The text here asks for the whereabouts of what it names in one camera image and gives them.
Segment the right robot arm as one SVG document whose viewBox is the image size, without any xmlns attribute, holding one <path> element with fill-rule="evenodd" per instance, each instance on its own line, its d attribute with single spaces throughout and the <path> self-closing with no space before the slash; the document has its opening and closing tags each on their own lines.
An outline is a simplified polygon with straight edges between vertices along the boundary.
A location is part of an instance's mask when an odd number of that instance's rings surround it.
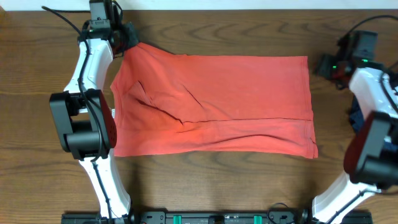
<svg viewBox="0 0 398 224">
<path fill-rule="evenodd" d="M 312 200 L 301 223 L 371 223 L 355 207 L 374 195 L 387 195 L 397 185 L 397 153 L 385 148 L 397 144 L 397 90 L 390 71 L 370 59 L 354 59 L 349 90 L 354 94 L 364 124 L 349 144 L 343 172 Z"/>
</svg>

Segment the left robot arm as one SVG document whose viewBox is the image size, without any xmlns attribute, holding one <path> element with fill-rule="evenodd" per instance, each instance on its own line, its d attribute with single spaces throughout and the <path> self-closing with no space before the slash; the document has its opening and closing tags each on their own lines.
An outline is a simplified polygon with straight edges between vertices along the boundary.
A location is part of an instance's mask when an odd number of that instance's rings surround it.
<svg viewBox="0 0 398 224">
<path fill-rule="evenodd" d="M 134 223 L 131 198 L 114 159 L 115 111 L 106 103 L 104 80 L 115 55 L 138 44 L 128 22 L 101 28 L 85 22 L 78 37 L 79 59 L 69 84 L 50 97 L 49 105 L 62 149 L 84 168 L 100 204 L 98 213 L 62 215 L 62 223 Z"/>
</svg>

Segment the red t-shirt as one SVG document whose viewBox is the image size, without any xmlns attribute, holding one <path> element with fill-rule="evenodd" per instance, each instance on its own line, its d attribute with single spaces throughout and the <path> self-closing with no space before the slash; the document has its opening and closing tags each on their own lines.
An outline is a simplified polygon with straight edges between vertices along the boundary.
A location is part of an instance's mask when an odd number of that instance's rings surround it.
<svg viewBox="0 0 398 224">
<path fill-rule="evenodd" d="M 140 43 L 125 53 L 111 90 L 118 157 L 318 156 L 305 56 L 174 55 Z"/>
</svg>

